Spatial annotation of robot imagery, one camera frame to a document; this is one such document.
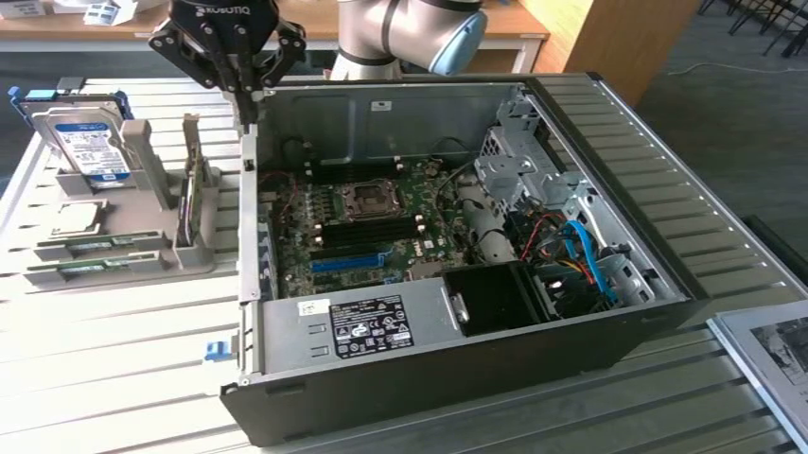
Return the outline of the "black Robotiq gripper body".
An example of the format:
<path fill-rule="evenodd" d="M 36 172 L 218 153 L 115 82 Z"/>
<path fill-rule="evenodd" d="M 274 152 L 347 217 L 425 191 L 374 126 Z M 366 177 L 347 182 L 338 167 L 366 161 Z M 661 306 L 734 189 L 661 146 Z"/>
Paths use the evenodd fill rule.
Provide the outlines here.
<path fill-rule="evenodd" d="M 247 24 L 280 18 L 274 1 L 171 1 L 168 20 L 191 37 L 198 50 L 226 55 L 236 72 L 247 72 Z"/>

